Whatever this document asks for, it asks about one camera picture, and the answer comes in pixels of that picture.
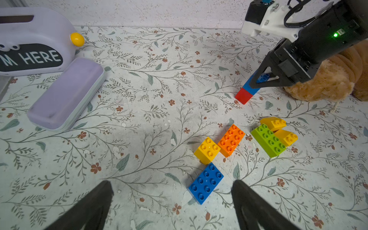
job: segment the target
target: stacked lego bricks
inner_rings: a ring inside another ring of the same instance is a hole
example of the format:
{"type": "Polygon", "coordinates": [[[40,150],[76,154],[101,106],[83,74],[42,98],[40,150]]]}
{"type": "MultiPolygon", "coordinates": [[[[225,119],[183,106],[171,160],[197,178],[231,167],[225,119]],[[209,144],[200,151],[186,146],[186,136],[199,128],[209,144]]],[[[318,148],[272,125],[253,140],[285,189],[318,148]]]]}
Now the stacked lego bricks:
{"type": "MultiPolygon", "coordinates": [[[[249,85],[253,76],[254,74],[247,80],[247,82],[243,85],[243,87],[240,89],[240,91],[235,96],[235,98],[243,105],[246,104],[253,97],[253,95],[255,95],[259,90],[259,89],[253,89],[249,85]]],[[[270,78],[269,74],[262,74],[258,78],[257,83],[266,82],[268,81],[269,78],[270,78]]]]}
{"type": "Polygon", "coordinates": [[[298,140],[294,133],[282,130],[286,127],[286,121],[280,118],[267,117],[260,122],[261,125],[251,131],[251,134],[271,158],[280,155],[286,147],[298,140]]]}

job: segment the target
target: black label panel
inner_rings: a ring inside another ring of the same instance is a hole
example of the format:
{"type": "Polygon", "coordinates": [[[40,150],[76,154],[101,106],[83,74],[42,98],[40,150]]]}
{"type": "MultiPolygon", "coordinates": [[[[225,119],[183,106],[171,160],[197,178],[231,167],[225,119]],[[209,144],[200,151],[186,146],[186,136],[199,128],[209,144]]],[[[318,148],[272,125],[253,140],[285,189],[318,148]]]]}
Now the black label panel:
{"type": "Polygon", "coordinates": [[[58,51],[43,44],[23,44],[19,50],[0,51],[0,71],[30,70],[60,66],[58,51]]]}

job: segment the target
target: box lid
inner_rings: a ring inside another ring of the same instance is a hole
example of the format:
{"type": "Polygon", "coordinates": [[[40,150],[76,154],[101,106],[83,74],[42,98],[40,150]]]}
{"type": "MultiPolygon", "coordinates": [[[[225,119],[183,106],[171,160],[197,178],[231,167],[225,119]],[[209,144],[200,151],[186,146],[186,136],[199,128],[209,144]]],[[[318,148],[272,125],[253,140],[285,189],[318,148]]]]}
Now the box lid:
{"type": "Polygon", "coordinates": [[[76,58],[31,106],[29,120],[50,130],[61,127],[102,74],[98,63],[76,58]]]}

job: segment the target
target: blue lego brick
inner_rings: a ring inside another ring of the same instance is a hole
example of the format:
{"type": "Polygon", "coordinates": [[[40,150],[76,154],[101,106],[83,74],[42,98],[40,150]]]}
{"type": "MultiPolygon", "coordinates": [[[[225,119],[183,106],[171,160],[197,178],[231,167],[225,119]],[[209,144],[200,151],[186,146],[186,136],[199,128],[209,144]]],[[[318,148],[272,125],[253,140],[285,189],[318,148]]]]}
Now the blue lego brick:
{"type": "MultiPolygon", "coordinates": [[[[259,88],[258,89],[253,89],[249,86],[249,83],[251,82],[252,78],[253,78],[254,74],[247,80],[247,82],[243,85],[243,89],[245,89],[246,91],[248,91],[248,93],[250,93],[251,95],[255,95],[259,88]]],[[[270,78],[270,75],[269,74],[262,74],[258,80],[257,80],[257,83],[261,83],[261,82],[265,82],[265,81],[268,81],[268,79],[270,78]]]]}
{"type": "Polygon", "coordinates": [[[207,168],[205,168],[197,179],[193,181],[188,189],[192,193],[193,197],[200,204],[203,204],[223,177],[224,175],[220,173],[216,166],[209,163],[207,168]]]}

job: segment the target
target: red lego brick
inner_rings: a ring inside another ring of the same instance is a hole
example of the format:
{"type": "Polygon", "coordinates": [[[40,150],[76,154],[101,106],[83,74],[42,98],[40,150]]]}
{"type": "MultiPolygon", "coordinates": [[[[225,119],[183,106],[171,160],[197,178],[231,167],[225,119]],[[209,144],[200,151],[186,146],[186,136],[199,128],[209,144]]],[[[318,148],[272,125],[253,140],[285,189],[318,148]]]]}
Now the red lego brick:
{"type": "Polygon", "coordinates": [[[235,98],[243,105],[245,105],[245,103],[247,103],[249,99],[251,99],[252,97],[253,95],[251,95],[248,91],[246,91],[243,88],[241,88],[240,91],[235,96],[235,98]]]}

